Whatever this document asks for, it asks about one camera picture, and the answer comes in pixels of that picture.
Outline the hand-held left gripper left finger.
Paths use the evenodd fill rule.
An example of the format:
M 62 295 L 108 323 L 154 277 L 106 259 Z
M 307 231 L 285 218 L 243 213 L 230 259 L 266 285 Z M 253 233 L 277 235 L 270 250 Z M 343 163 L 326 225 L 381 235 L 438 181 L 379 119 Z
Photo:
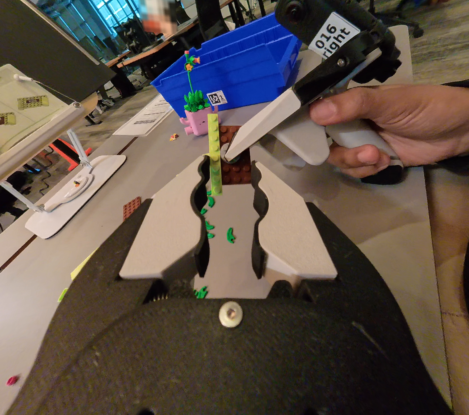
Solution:
M 153 197 L 120 270 L 126 279 L 204 277 L 210 256 L 205 218 L 210 159 L 199 156 Z

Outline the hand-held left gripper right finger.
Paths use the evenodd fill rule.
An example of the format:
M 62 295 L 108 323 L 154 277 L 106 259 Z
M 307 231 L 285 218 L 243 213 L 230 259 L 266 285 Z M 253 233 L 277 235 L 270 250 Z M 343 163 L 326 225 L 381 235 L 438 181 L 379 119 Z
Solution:
M 254 225 L 252 267 L 258 279 L 296 289 L 304 279 L 333 280 L 337 269 L 301 195 L 260 162 L 251 164 Z

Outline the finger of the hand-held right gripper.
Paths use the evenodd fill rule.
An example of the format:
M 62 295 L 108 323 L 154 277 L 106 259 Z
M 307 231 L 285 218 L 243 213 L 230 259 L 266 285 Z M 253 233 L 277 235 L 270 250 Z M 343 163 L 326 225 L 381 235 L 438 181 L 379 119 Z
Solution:
M 234 161 L 247 148 L 274 130 L 275 136 L 292 150 L 300 142 L 305 99 L 293 89 L 286 90 L 267 107 L 241 126 L 229 144 L 224 145 L 224 161 Z

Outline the grey round plate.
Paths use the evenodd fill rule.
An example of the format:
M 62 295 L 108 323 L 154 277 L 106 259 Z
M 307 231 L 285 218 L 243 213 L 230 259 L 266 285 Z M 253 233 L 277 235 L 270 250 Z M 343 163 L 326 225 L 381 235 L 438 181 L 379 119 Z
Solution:
M 227 160 L 226 159 L 226 153 L 228 151 L 228 148 L 230 147 L 231 143 L 225 143 L 220 147 L 220 160 L 223 161 L 226 164 L 235 164 L 240 160 L 241 154 L 238 156 L 234 157 L 232 160 Z

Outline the building instruction booklet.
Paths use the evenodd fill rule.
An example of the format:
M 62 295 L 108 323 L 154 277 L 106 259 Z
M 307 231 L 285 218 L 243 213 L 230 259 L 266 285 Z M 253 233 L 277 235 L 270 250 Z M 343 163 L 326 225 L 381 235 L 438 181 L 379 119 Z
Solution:
M 37 130 L 68 104 L 38 83 L 15 79 L 22 73 L 11 64 L 0 68 L 0 153 Z

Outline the person's right hand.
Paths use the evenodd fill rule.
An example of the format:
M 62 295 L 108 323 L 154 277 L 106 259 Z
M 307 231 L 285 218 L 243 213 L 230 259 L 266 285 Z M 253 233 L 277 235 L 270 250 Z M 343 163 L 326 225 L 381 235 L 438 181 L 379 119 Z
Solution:
M 355 87 L 313 102 L 323 126 L 368 120 L 404 166 L 439 164 L 468 175 L 469 82 Z

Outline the large brown studded plate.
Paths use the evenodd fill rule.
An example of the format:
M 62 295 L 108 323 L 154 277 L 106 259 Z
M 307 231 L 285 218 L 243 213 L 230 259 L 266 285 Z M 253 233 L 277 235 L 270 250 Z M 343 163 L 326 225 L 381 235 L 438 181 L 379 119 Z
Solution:
M 122 209 L 122 220 L 128 219 L 133 212 L 135 212 L 142 204 L 141 196 L 134 198 L 123 206 Z

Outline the blue storage bin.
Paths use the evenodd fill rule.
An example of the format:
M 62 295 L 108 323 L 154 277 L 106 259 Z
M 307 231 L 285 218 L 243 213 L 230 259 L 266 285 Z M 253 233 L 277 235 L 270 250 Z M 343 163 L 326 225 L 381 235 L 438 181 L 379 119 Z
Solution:
M 180 117 L 273 101 L 288 88 L 301 45 L 271 13 L 191 48 L 151 84 Z

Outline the pile of green leaf pieces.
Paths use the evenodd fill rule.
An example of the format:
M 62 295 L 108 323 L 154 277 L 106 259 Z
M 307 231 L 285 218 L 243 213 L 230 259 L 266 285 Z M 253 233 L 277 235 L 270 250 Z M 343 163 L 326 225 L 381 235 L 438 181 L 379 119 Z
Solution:
M 205 206 L 204 217 L 209 238 L 210 258 L 204 277 L 196 277 L 195 288 L 206 291 L 205 299 L 232 296 L 237 280 L 236 235 L 234 231 L 234 194 L 231 186 L 223 188 L 223 195 L 213 196 L 213 206 Z

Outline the pink pig planter toy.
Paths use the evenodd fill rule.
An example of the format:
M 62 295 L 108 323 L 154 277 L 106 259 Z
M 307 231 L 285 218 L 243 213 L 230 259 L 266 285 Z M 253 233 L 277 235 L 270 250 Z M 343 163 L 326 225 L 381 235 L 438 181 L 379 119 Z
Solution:
M 195 64 L 200 63 L 200 58 L 190 56 L 188 50 L 185 51 L 186 62 L 184 68 L 187 72 L 191 90 L 184 95 L 185 100 L 185 117 L 180 118 L 182 124 L 186 125 L 185 132 L 187 135 L 194 134 L 197 136 L 208 133 L 208 114 L 217 113 L 218 107 L 212 106 L 208 99 L 203 95 L 202 91 L 194 90 L 191 82 L 191 71 Z

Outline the white book stand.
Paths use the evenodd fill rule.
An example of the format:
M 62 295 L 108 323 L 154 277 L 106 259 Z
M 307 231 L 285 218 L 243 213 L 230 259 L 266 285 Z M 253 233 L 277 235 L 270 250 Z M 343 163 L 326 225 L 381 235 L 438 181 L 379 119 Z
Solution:
M 15 79 L 38 83 L 24 74 L 15 74 Z M 0 156 L 1 186 L 34 211 L 26 223 L 26 228 L 42 239 L 47 239 L 61 230 L 126 161 L 125 155 L 102 155 L 93 160 L 87 158 L 73 126 L 92 112 L 96 105 L 97 94 L 92 94 L 80 102 L 72 100 L 64 111 Z M 66 129 L 79 155 L 81 169 L 45 204 L 35 205 L 6 179 Z

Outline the laminated paper sheet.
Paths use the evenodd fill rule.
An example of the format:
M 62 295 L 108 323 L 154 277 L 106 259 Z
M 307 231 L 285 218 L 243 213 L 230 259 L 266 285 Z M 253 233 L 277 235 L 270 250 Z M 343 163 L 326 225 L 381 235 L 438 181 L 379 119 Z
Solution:
M 162 95 L 157 95 L 143 109 L 117 129 L 114 136 L 146 136 L 173 108 Z

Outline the black office chair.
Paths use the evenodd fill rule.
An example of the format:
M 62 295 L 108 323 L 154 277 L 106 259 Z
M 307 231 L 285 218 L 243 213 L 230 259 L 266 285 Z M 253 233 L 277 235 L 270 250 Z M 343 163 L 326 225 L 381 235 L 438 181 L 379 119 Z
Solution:
M 222 17 L 219 0 L 195 0 L 200 31 L 204 41 L 229 31 Z

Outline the red plastic object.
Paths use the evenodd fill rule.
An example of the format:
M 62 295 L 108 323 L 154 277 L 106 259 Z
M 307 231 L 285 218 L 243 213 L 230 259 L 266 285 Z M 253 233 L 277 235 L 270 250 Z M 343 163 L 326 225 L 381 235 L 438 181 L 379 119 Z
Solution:
M 36 156 L 36 160 L 43 179 L 65 176 L 80 164 L 79 155 L 73 146 L 60 138 L 46 146 Z

